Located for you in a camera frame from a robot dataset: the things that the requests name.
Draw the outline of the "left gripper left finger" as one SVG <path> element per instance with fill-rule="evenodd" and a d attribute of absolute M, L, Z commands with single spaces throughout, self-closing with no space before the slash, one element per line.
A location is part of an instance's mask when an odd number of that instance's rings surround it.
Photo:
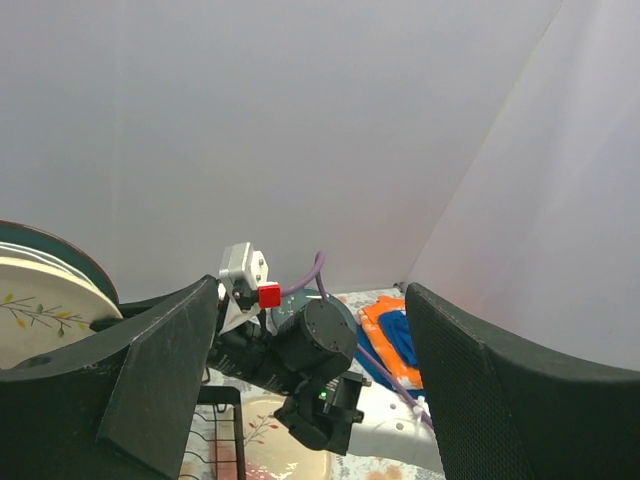
<path fill-rule="evenodd" d="M 4 479 L 179 476 L 218 317 L 205 276 L 1 373 Z"/>

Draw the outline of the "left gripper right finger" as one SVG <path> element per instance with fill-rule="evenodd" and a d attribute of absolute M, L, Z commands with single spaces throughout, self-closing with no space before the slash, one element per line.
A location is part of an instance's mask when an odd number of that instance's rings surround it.
<path fill-rule="evenodd" d="M 418 283 L 405 302 L 447 478 L 638 478 L 637 371 L 536 344 Z"/>

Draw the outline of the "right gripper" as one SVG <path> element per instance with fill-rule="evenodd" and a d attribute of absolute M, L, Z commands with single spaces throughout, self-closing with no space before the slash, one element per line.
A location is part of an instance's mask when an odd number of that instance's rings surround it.
<path fill-rule="evenodd" d="M 279 385 L 277 358 L 270 349 L 273 335 L 267 327 L 267 311 L 257 304 L 242 311 L 237 301 L 252 300 L 251 296 L 243 297 L 243 293 L 246 290 L 236 288 L 221 298 L 206 367 L 252 385 Z M 156 329 L 166 321 L 168 308 L 162 304 L 170 298 L 166 294 L 120 304 L 121 318 L 91 321 L 89 329 L 92 333 L 140 333 Z"/>

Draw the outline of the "cream green plate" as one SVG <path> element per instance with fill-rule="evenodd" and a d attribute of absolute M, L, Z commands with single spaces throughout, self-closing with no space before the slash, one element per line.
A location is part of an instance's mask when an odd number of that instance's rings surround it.
<path fill-rule="evenodd" d="M 92 335 L 96 320 L 122 319 L 89 282 L 30 260 L 1 259 L 0 295 L 3 370 Z"/>

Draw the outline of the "black wire dish rack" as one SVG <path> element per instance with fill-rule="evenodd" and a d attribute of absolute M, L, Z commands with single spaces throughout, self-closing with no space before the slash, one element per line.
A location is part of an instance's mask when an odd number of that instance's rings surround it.
<path fill-rule="evenodd" d="M 243 415 L 236 388 L 200 387 L 179 479 L 246 479 Z"/>

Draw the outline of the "large dark teal plate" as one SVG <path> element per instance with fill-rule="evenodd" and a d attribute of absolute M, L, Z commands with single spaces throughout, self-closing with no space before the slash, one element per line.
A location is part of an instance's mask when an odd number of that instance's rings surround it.
<path fill-rule="evenodd" d="M 88 254 L 70 242 L 32 226 L 1 221 L 1 241 L 50 254 L 84 273 L 113 303 L 119 303 L 115 285 L 106 271 Z"/>

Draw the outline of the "small teal plate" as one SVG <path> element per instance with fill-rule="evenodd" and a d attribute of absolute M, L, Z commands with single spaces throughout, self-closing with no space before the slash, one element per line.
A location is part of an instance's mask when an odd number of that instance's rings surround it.
<path fill-rule="evenodd" d="M 286 296 L 279 307 L 271 309 L 268 313 L 267 327 L 269 331 L 276 334 L 280 327 L 300 308 L 312 300 L 321 299 L 322 295 L 319 291 L 311 288 L 304 288 Z"/>

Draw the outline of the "white bowl plate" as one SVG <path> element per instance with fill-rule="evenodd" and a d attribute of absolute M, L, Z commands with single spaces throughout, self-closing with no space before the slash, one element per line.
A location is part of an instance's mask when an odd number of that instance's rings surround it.
<path fill-rule="evenodd" d="M 89 277 L 85 275 L 83 272 L 81 272 L 80 270 L 65 263 L 63 260 L 59 259 L 58 257 L 52 254 L 45 253 L 37 249 L 33 249 L 30 247 L 26 247 L 18 244 L 2 242 L 1 256 L 34 261 L 34 262 L 41 263 L 43 265 L 57 268 L 61 271 L 64 271 L 66 273 L 69 273 L 77 277 L 78 279 L 84 280 L 89 285 L 95 287 L 95 284 L 89 279 Z"/>

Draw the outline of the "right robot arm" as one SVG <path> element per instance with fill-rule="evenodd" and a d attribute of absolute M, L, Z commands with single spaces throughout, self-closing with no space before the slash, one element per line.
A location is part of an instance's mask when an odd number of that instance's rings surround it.
<path fill-rule="evenodd" d="M 352 371 L 363 348 L 347 307 L 325 291 L 299 289 L 263 308 L 257 292 L 220 290 L 207 366 L 283 397 L 276 420 L 303 446 L 338 455 L 379 456 L 443 472 L 426 402 L 393 378 Z"/>

